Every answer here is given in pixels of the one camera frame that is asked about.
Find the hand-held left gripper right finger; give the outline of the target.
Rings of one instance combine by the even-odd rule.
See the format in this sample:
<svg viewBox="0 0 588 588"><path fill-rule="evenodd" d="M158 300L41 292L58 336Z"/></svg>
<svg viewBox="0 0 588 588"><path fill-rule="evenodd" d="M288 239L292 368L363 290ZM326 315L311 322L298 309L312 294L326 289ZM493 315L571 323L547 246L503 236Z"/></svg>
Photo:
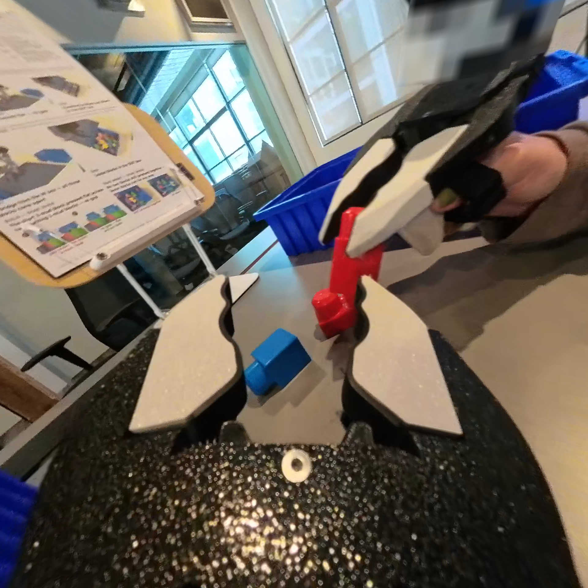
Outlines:
<svg viewBox="0 0 588 588"><path fill-rule="evenodd" d="M420 453L421 442L460 443L463 428L428 328L370 276L357 284L342 385L344 441Z"/></svg>

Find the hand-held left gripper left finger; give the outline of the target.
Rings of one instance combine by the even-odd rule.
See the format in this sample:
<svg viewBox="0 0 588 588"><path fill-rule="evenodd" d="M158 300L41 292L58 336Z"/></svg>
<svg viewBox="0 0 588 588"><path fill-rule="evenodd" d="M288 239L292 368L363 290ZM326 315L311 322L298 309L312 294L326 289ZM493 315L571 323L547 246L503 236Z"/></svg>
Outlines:
<svg viewBox="0 0 588 588"><path fill-rule="evenodd" d="M129 433L175 431L177 446L217 440L247 401L234 341L232 291L218 275L164 320L129 422Z"/></svg>

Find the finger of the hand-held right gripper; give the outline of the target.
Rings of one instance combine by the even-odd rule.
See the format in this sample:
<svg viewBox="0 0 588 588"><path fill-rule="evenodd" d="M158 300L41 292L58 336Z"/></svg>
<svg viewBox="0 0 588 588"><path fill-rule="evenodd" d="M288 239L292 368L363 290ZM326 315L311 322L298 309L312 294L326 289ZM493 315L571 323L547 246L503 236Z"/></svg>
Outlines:
<svg viewBox="0 0 588 588"><path fill-rule="evenodd" d="M413 149L401 149L393 138L378 139L351 166L340 181L319 232L324 244L334 239L341 227L342 214L361 207L352 244L379 244L399 233L409 244L414 234L407 225L414 219Z"/></svg>
<svg viewBox="0 0 588 588"><path fill-rule="evenodd" d="M346 249L349 256L363 255L396 233L423 256L437 250L444 221L430 209L434 197L425 176L466 129L467 124L446 128L408 151L398 172L356 218Z"/></svg>

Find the long red mega block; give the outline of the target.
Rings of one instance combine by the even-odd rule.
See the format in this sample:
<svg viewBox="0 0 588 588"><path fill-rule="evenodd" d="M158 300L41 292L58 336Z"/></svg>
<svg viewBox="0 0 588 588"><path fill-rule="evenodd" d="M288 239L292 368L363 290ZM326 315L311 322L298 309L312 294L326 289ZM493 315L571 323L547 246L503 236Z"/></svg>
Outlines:
<svg viewBox="0 0 588 588"><path fill-rule="evenodd" d="M380 244L362 256L351 258L347 252L356 218L364 209L348 208L341 218L339 235L334 240L334 256L330 274L330 291L342 296L349 305L354 305L359 279L370 276L378 281L385 245Z"/></svg>

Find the small red mega block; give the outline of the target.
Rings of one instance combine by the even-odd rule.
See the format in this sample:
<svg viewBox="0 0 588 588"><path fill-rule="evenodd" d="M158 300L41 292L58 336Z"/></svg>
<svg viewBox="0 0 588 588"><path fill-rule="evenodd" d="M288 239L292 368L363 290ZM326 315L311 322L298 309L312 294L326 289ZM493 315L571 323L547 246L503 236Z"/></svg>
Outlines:
<svg viewBox="0 0 588 588"><path fill-rule="evenodd" d="M325 339L332 339L349 329L355 330L356 337L364 337L362 331L368 322L360 305L363 296L364 291L359 285L351 298L329 289L322 289L314 294L312 306Z"/></svg>

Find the small blue mega block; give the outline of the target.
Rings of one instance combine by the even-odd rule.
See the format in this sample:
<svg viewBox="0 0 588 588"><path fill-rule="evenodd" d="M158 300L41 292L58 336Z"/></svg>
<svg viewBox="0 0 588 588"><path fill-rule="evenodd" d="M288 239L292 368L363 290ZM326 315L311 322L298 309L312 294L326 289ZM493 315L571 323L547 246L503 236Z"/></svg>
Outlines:
<svg viewBox="0 0 588 588"><path fill-rule="evenodd" d="M312 361L298 337L277 329L251 353L245 370L247 387L256 396L283 389Z"/></svg>

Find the blue plastic bin with blocks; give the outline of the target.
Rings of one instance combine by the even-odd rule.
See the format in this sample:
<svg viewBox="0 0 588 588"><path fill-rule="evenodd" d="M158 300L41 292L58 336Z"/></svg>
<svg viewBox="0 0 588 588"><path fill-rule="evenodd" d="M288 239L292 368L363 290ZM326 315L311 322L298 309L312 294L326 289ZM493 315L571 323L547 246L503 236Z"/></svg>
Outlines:
<svg viewBox="0 0 588 588"><path fill-rule="evenodd" d="M20 558L38 489L1 470L1 587L8 587Z"/></svg>

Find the person's right hand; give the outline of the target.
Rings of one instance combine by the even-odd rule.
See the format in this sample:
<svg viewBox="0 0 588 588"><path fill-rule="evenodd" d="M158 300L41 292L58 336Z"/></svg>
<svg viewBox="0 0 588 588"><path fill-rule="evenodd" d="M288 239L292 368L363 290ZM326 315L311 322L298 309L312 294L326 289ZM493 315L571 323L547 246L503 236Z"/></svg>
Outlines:
<svg viewBox="0 0 588 588"><path fill-rule="evenodd" d="M562 181L567 153L554 138L513 132L481 163L500 173L505 190L488 217L524 217Z"/></svg>

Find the large blue plastic bin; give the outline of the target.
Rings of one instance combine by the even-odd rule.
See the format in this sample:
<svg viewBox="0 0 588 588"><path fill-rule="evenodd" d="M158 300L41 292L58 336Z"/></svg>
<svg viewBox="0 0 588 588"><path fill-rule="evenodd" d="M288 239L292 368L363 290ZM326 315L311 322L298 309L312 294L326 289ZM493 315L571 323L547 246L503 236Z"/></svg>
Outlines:
<svg viewBox="0 0 588 588"><path fill-rule="evenodd" d="M557 130L584 120L580 101L587 98L587 57L557 50L547 55L543 70L520 104L515 129L532 134ZM254 213L266 221L288 256L332 247L318 238L320 227L344 172L360 148L318 166Z"/></svg>

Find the stack of cardboard boxes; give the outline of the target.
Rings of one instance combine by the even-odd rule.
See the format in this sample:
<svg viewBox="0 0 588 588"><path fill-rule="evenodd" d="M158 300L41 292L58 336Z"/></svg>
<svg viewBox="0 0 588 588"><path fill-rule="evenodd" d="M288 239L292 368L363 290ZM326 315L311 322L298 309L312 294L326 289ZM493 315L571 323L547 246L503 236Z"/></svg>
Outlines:
<svg viewBox="0 0 588 588"><path fill-rule="evenodd" d="M247 169L254 180L274 178L281 185L289 187L291 185L289 176L273 145L262 139L258 146L259 150L247 160Z"/></svg>

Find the black office chair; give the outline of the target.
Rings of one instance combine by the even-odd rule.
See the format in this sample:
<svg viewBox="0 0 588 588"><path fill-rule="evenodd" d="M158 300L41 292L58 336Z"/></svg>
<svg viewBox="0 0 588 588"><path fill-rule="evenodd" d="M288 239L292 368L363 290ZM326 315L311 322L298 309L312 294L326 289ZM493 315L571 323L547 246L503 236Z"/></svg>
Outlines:
<svg viewBox="0 0 588 588"><path fill-rule="evenodd" d="M118 269L65 293L89 334L113 352L123 350L158 319Z"/></svg>

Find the white framed window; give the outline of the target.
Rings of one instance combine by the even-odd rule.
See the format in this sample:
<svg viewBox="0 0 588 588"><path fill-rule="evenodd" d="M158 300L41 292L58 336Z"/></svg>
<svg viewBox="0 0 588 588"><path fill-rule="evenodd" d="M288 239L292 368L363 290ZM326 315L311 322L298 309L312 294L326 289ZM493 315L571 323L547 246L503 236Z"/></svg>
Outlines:
<svg viewBox="0 0 588 588"><path fill-rule="evenodd" d="M399 103L408 1L266 1L322 143Z"/></svg>

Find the dark framed background window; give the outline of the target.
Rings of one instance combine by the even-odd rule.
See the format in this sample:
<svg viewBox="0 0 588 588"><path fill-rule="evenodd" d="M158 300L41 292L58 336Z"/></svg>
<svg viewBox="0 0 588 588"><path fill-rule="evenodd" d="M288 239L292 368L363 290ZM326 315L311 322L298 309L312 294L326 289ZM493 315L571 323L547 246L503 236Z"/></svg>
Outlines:
<svg viewBox="0 0 588 588"><path fill-rule="evenodd" d="M161 113L174 142L212 185L274 142L246 81L244 45L199 55Z"/></svg>

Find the brown wooden panel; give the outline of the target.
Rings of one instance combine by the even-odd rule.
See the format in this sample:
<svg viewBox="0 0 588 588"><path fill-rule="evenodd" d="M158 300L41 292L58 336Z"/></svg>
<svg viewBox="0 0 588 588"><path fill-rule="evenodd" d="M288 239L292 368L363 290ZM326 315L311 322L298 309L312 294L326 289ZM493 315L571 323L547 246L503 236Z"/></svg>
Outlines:
<svg viewBox="0 0 588 588"><path fill-rule="evenodd" d="M1 406L28 423L33 423L53 408L59 399L13 364L1 358Z"/></svg>

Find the printed instruction sheet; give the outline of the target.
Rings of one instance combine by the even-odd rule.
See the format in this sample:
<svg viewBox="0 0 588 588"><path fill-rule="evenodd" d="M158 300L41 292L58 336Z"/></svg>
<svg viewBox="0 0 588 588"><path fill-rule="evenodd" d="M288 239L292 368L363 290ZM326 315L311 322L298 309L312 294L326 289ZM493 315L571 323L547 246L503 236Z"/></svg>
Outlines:
<svg viewBox="0 0 588 588"><path fill-rule="evenodd" d="M1 236L61 277L192 195L124 104L1 6Z"/></svg>

